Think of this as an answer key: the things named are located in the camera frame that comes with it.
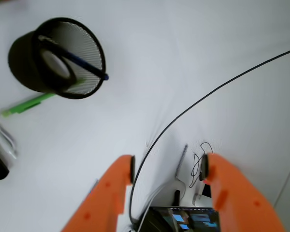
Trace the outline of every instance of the black mesh pencil holder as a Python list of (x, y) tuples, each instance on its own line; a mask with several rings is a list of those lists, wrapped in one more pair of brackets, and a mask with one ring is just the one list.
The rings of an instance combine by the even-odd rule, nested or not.
[(70, 99), (89, 97), (108, 79), (98, 39), (70, 18), (50, 19), (18, 38), (8, 60), (26, 87)]

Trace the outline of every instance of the green marker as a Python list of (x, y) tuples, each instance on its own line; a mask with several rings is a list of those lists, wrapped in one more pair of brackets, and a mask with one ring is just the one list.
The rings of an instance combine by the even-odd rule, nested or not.
[(1, 113), (1, 115), (3, 117), (8, 117), (12, 114), (20, 114), (28, 109), (31, 109), (32, 107), (36, 106), (36, 105), (39, 105), (41, 104), (41, 101), (44, 101), (50, 97), (53, 97), (55, 95), (55, 93), (45, 93), (45, 94), (42, 94), (41, 96), (39, 97), (36, 97), (36, 98), (33, 98), (29, 101), (26, 101), (24, 103), (21, 103), (15, 107), (12, 107), (11, 109), (8, 109), (8, 110), (5, 110)]

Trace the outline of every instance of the laptop screen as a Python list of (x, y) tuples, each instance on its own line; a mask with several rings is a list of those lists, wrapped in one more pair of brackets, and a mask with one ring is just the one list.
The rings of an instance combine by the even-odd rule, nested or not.
[(151, 207), (151, 209), (167, 222), (173, 232), (220, 231), (218, 212), (212, 208)]

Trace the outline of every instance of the orange plastic part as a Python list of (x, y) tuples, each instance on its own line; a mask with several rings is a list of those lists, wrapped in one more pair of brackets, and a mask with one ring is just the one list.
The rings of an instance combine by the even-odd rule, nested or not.
[(219, 211), (222, 232), (284, 232), (274, 208), (231, 163), (208, 154), (213, 207)]
[(132, 183), (133, 156), (118, 158), (86, 197), (62, 232), (115, 232), (124, 210), (126, 186)]

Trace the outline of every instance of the cord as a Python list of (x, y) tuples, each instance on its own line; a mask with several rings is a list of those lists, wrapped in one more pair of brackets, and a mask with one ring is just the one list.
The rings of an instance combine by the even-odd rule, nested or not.
[(139, 177), (139, 175), (140, 175), (141, 169), (142, 169), (142, 167), (143, 167), (143, 165), (144, 165), (144, 163), (145, 163), (146, 158), (148, 157), (148, 155), (149, 155), (149, 153), (151, 152), (151, 150), (153, 149), (153, 147), (156, 145), (157, 141), (158, 141), (158, 140), (161, 138), (161, 136), (166, 132), (166, 130), (169, 129), (169, 127), (170, 127), (171, 125), (173, 125), (173, 124), (174, 124), (174, 123), (175, 123), (175, 122), (176, 122), (176, 121), (177, 121), (177, 120), (178, 120), (182, 115), (184, 115), (186, 112), (188, 112), (188, 111), (189, 111), (190, 109), (192, 109), (194, 106), (196, 106), (197, 104), (199, 104), (200, 102), (202, 102), (203, 100), (205, 100), (206, 98), (208, 98), (210, 95), (212, 95), (213, 93), (215, 93), (216, 91), (218, 91), (219, 89), (221, 89), (222, 87), (224, 87), (225, 85), (227, 85), (227, 84), (231, 83), (232, 81), (235, 81), (236, 79), (240, 78), (241, 76), (243, 76), (243, 75), (245, 75), (245, 74), (247, 74), (247, 73), (249, 73), (249, 72), (251, 72), (251, 71), (253, 71), (253, 70), (255, 70), (255, 69), (259, 68), (259, 67), (261, 67), (262, 65), (265, 65), (265, 64), (267, 64), (267, 63), (269, 63), (269, 62), (271, 62), (271, 61), (273, 61), (273, 60), (276, 60), (276, 59), (278, 59), (278, 58), (280, 58), (280, 57), (283, 57), (283, 56), (285, 56), (285, 55), (287, 55), (287, 54), (289, 54), (289, 53), (290, 53), (290, 50), (289, 50), (288, 52), (282, 53), (282, 54), (280, 54), (280, 55), (278, 55), (278, 56), (276, 56), (276, 57), (274, 57), (274, 58), (271, 58), (271, 59), (269, 59), (269, 60), (267, 60), (267, 61), (265, 61), (265, 62), (263, 62), (263, 63), (261, 63), (261, 64), (258, 64), (258, 65), (256, 65), (256, 66), (254, 66), (253, 68), (248, 69), (247, 71), (245, 71), (245, 72), (243, 72), (243, 73), (237, 75), (236, 77), (230, 79), (229, 81), (223, 83), (222, 85), (218, 86), (217, 88), (215, 88), (214, 90), (212, 90), (211, 92), (209, 92), (208, 94), (206, 94), (204, 97), (202, 97), (201, 99), (199, 99), (199, 100), (198, 100), (197, 102), (195, 102), (193, 105), (191, 105), (190, 107), (188, 107), (185, 111), (183, 111), (180, 115), (178, 115), (178, 116), (177, 116), (177, 117), (176, 117), (172, 122), (170, 122), (170, 124), (167, 125), (166, 128), (164, 128), (164, 130), (163, 130), (163, 131), (160, 133), (160, 135), (155, 139), (155, 141), (153, 142), (153, 144), (150, 146), (149, 150), (147, 151), (147, 153), (146, 153), (144, 159), (143, 159), (142, 162), (141, 162), (140, 168), (138, 169), (138, 171), (137, 171), (137, 173), (136, 173), (136, 176), (135, 176), (135, 179), (134, 179), (134, 183), (133, 183), (133, 185), (132, 185), (131, 194), (130, 194), (130, 202), (129, 202), (129, 218), (130, 218), (130, 221), (131, 221), (132, 225), (135, 225), (135, 224), (136, 224), (136, 222), (135, 222), (136, 219), (134, 219), (134, 218), (132, 217), (132, 199), (133, 199), (133, 193), (134, 193), (134, 189), (135, 189), (135, 184), (136, 184), (137, 179), (138, 179), (138, 177)]
[(200, 145), (201, 149), (203, 150), (203, 154), (201, 155), (201, 158), (199, 158), (199, 156), (198, 156), (196, 153), (194, 153), (194, 157), (193, 157), (193, 169), (192, 169), (192, 171), (191, 171), (192, 182), (191, 182), (191, 184), (189, 185), (189, 188), (192, 188), (192, 187), (194, 186), (194, 184), (197, 182), (197, 180), (198, 180), (198, 178), (199, 178), (199, 176), (200, 176), (200, 174), (199, 174), (198, 177), (196, 177), (196, 179), (194, 180), (194, 177), (198, 174), (198, 171), (199, 171), (200, 160), (202, 159), (203, 155), (205, 155), (205, 150), (204, 150), (204, 148), (202, 147), (204, 144), (208, 144), (209, 147), (211, 148), (211, 151), (213, 152), (213, 149), (212, 149), (212, 146), (210, 145), (210, 143), (209, 143), (209, 142), (203, 142), (203, 143), (201, 143), (201, 145)]
[[(183, 194), (183, 196), (182, 196), (182, 198), (181, 198), (181, 199), (183, 199), (183, 197), (184, 197), (184, 195), (185, 195), (185, 193), (186, 193), (186, 184), (185, 184), (183, 181), (181, 181), (181, 180), (179, 180), (179, 181), (180, 181), (181, 183), (184, 184), (184, 188), (185, 188), (185, 192), (184, 192), (184, 194)], [(141, 223), (140, 223), (140, 226), (139, 226), (139, 229), (137, 230), (137, 232), (140, 232), (141, 227), (142, 227), (142, 224), (143, 224), (143, 222), (144, 222), (144, 220), (145, 220), (146, 214), (148, 213), (149, 208), (150, 208), (151, 203), (153, 202), (154, 198), (155, 198), (155, 197), (156, 197), (156, 196), (161, 192), (161, 190), (163, 190), (166, 186), (171, 185), (171, 184), (173, 184), (173, 183), (174, 183), (174, 181), (172, 180), (172, 181), (169, 181), (169, 182), (167, 182), (167, 183), (165, 183), (165, 184), (163, 184), (163, 185), (161, 185), (161, 186), (158, 187), (158, 189), (156, 190), (156, 192), (154, 193), (154, 195), (152, 196), (152, 198), (150, 199), (150, 201), (149, 201), (149, 203), (148, 203), (148, 205), (147, 205), (147, 208), (146, 208), (145, 213), (144, 213), (144, 215), (143, 215), (143, 217), (142, 217), (142, 221), (141, 221)]]

